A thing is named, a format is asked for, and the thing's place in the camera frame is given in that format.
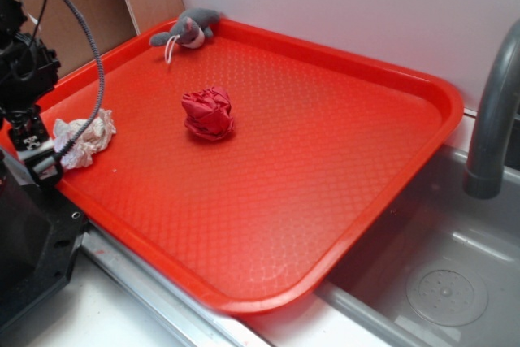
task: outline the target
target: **stainless steel sink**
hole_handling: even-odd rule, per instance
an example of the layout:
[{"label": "stainless steel sink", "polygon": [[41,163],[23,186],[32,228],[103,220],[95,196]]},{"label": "stainless steel sink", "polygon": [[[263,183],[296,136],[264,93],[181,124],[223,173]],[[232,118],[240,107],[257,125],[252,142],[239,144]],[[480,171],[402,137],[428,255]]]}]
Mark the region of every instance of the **stainless steel sink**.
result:
[{"label": "stainless steel sink", "polygon": [[443,147],[318,294],[393,345],[520,345],[520,173],[481,201],[465,161]]}]

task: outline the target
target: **red fabric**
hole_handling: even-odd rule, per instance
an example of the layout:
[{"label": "red fabric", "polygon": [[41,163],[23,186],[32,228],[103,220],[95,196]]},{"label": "red fabric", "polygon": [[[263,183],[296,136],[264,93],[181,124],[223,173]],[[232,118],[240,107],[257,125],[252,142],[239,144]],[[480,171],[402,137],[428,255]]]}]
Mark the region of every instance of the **red fabric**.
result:
[{"label": "red fabric", "polygon": [[211,87],[197,93],[185,93],[181,103],[188,114],[184,125],[193,134],[216,141],[233,130],[229,95],[222,87]]}]

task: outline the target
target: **tray rim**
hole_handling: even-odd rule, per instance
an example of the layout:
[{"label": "tray rim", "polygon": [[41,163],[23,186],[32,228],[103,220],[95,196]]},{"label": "tray rim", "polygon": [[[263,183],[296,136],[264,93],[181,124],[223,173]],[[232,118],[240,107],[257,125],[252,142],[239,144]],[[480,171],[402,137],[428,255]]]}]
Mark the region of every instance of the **tray rim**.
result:
[{"label": "tray rim", "polygon": [[[150,37],[155,33],[168,30],[175,21],[168,20],[158,24],[104,54],[102,61],[106,73],[116,69],[129,59],[135,58],[143,51],[148,50]],[[261,300],[237,301],[233,297],[227,296],[180,262],[176,262],[175,259],[172,261],[171,258],[156,248],[153,243],[144,241],[132,229],[125,228],[123,220],[117,219],[105,207],[81,194],[67,182],[66,178],[58,184],[58,189],[71,200],[78,203],[87,215],[103,216],[102,221],[93,219],[102,229],[109,232],[138,256],[140,256],[140,252],[146,253],[146,262],[149,262],[152,267],[165,274],[167,278],[178,283],[181,288],[195,298],[216,310],[230,314],[264,312],[297,299],[313,290],[321,282],[327,272],[348,252],[349,248],[362,236],[364,231],[377,220],[386,205],[399,194],[412,180],[417,171],[441,147],[442,143],[462,118],[463,102],[458,91],[447,81],[377,59],[333,49],[227,19],[222,19],[214,27],[214,32],[215,36],[239,41],[242,44],[255,46],[262,50],[272,51],[275,48],[277,54],[319,67],[325,67],[328,70],[346,73],[361,80],[382,86],[391,85],[393,89],[429,101],[439,111],[442,118],[442,123],[435,135],[403,166],[375,200],[356,218],[348,232],[343,232],[340,238],[331,244],[331,248],[309,269],[303,278],[285,291],[264,297]],[[42,110],[48,109],[63,99],[70,97],[76,91],[95,82],[97,78],[98,71],[94,61],[63,77],[55,91],[45,95],[39,101]],[[363,218],[363,215],[372,215],[373,217],[367,222],[367,217]],[[185,280],[183,280],[183,283],[180,283],[169,276],[179,275],[180,273],[189,276],[188,283]]]}]

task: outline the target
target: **white wall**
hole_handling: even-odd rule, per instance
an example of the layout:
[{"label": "white wall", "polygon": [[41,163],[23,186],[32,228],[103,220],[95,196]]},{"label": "white wall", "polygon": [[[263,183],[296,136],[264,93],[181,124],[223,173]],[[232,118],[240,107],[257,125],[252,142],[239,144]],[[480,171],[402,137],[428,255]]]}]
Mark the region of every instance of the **white wall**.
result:
[{"label": "white wall", "polygon": [[478,107],[520,0],[184,0],[227,17],[442,77]]}]

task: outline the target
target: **crumpled white cloth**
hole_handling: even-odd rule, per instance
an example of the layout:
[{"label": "crumpled white cloth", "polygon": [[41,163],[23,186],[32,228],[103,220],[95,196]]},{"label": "crumpled white cloth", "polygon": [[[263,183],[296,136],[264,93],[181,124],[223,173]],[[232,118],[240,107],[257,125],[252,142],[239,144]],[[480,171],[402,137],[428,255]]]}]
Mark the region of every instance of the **crumpled white cloth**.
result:
[{"label": "crumpled white cloth", "polygon": [[[75,119],[67,124],[61,119],[56,119],[53,130],[56,137],[54,150],[60,151],[85,122],[86,119]],[[97,118],[85,129],[70,152],[63,156],[63,168],[70,170],[91,165],[92,155],[104,150],[115,133],[112,110],[99,109]]]}]

